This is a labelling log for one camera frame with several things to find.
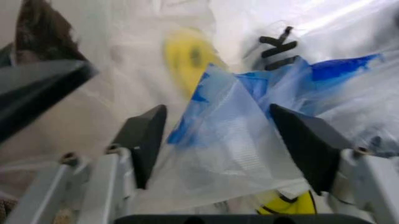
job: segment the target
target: brown object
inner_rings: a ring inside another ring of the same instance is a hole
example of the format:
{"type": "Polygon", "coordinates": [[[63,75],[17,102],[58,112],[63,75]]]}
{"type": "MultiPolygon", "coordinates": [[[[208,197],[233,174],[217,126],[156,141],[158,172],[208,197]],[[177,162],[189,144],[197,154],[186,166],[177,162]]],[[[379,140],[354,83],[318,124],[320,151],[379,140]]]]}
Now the brown object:
{"type": "Polygon", "coordinates": [[[0,199],[0,223],[4,223],[11,210],[17,204],[16,201],[0,199]]]}
{"type": "Polygon", "coordinates": [[[23,0],[15,34],[16,63],[85,60],[70,36],[71,25],[44,0],[23,0]]]}

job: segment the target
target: bolt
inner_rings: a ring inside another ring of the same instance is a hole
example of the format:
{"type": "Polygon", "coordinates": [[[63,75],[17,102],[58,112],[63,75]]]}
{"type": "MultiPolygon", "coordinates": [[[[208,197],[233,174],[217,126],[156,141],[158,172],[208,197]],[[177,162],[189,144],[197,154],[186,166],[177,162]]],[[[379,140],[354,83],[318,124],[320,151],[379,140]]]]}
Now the bolt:
{"type": "Polygon", "coordinates": [[[75,153],[67,153],[61,157],[60,163],[71,167],[76,167],[79,164],[79,159],[75,153]]]}

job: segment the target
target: black plastic part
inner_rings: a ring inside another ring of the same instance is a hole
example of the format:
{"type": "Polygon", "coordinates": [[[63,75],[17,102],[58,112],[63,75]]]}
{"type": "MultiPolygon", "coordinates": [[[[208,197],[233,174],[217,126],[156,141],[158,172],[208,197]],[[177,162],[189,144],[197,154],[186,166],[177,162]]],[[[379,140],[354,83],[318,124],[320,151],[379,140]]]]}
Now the black plastic part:
{"type": "Polygon", "coordinates": [[[134,215],[115,220],[114,224],[370,224],[340,214],[318,215],[134,215]]]}
{"type": "Polygon", "coordinates": [[[146,189],[157,161],[166,115],[166,106],[159,105],[141,116],[129,118],[112,143],[131,151],[138,188],[146,189]]]}
{"type": "Polygon", "coordinates": [[[85,61],[59,60],[0,69],[0,142],[95,74],[85,61]]]}
{"type": "Polygon", "coordinates": [[[270,113],[292,159],[313,190],[329,191],[340,160],[340,151],[351,148],[323,119],[305,116],[276,104],[270,113]]]}

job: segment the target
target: yellow smiley face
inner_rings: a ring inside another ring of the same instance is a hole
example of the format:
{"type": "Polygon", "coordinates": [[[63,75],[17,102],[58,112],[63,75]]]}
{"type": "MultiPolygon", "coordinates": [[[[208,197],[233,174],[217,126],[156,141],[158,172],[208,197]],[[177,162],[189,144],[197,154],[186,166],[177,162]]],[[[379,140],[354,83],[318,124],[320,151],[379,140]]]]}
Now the yellow smiley face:
{"type": "Polygon", "coordinates": [[[225,67],[205,36],[195,29],[170,34],[165,41],[164,56],[169,71],[188,97],[209,63],[225,67]]]}

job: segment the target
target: yellow object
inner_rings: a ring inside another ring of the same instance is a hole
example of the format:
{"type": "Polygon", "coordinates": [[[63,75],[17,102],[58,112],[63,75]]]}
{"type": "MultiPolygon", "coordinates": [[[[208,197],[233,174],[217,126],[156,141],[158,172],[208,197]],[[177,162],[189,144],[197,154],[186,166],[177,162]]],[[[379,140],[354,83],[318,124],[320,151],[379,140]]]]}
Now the yellow object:
{"type": "Polygon", "coordinates": [[[225,67],[205,36],[190,28],[168,36],[164,56],[169,71],[188,97],[194,93],[209,63],[225,67]]]}
{"type": "Polygon", "coordinates": [[[316,206],[310,191],[288,201],[276,193],[276,198],[256,210],[260,215],[273,214],[316,214],[316,206]]]}

